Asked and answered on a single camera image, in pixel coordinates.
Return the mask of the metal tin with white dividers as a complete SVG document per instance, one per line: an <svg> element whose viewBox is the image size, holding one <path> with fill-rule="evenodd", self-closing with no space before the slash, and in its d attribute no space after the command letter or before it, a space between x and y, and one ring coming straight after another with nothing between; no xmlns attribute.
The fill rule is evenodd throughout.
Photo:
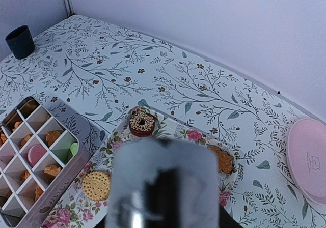
<svg viewBox="0 0 326 228"><path fill-rule="evenodd" d="M12 132L17 121L23 123ZM45 136L62 131L49 147ZM2 121L1 133L1 227L40 227L90 155L78 138L35 98L24 98ZM78 153L68 160L72 143ZM28 163L33 145L46 150L34 167Z"/></svg>

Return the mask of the orange flower cookie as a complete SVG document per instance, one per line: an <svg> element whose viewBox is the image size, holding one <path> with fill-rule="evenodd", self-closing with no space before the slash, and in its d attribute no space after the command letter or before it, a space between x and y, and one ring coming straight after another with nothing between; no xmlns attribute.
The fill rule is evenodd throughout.
<svg viewBox="0 0 326 228"><path fill-rule="evenodd" d="M5 134L1 133L0 134L0 146L2 146L6 141L7 141L7 137L5 136Z"/></svg>

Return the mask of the green round cookie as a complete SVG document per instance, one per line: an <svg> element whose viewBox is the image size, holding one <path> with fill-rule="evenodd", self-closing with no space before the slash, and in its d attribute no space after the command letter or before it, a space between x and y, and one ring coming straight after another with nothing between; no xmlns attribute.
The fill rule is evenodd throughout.
<svg viewBox="0 0 326 228"><path fill-rule="evenodd" d="M72 143L68 150L68 160L70 160L73 156L75 156L78 153L78 150L79 150L79 144L77 142Z"/></svg>

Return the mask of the metal serving tongs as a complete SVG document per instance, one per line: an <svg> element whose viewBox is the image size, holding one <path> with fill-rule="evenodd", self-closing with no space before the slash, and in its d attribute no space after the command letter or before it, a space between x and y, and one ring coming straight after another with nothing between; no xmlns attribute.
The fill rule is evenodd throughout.
<svg viewBox="0 0 326 228"><path fill-rule="evenodd" d="M217 227L217 157L180 140L146 138L114 154L107 227Z"/></svg>

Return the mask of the orange swirl cookie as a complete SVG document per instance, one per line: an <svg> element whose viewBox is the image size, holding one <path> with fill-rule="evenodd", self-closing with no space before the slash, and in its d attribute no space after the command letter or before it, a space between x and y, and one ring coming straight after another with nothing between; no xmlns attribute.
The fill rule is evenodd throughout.
<svg viewBox="0 0 326 228"><path fill-rule="evenodd" d="M14 128L12 129L12 132L15 132L17 128L23 123L23 121L17 121L14 124Z"/></svg>

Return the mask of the pink round cookie front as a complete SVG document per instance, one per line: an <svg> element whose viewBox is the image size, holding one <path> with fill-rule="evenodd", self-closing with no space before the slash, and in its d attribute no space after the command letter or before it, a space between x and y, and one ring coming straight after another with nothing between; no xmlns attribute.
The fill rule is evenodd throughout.
<svg viewBox="0 0 326 228"><path fill-rule="evenodd" d="M28 151L28 163L31 167L34 167L37 162L43 157L46 150L42 145L33 145Z"/></svg>

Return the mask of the brown flower cookie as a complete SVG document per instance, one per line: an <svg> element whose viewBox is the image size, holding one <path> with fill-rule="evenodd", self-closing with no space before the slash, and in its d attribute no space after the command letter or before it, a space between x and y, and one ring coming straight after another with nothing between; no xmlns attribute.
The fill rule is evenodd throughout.
<svg viewBox="0 0 326 228"><path fill-rule="evenodd" d="M45 143L50 147L62 134L62 131L50 131L45 136Z"/></svg>

